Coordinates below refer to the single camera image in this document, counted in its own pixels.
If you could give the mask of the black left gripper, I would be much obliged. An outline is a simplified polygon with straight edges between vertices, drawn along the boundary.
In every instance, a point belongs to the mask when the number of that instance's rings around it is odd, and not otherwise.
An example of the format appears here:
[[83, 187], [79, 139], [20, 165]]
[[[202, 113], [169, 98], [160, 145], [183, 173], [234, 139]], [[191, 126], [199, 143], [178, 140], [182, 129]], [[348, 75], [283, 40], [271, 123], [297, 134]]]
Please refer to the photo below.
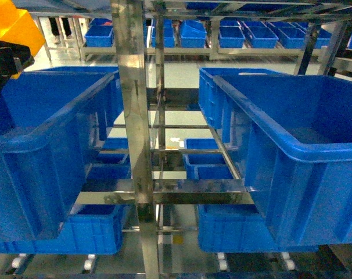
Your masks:
[[34, 63], [30, 48], [25, 45], [0, 41], [0, 94], [13, 75]]

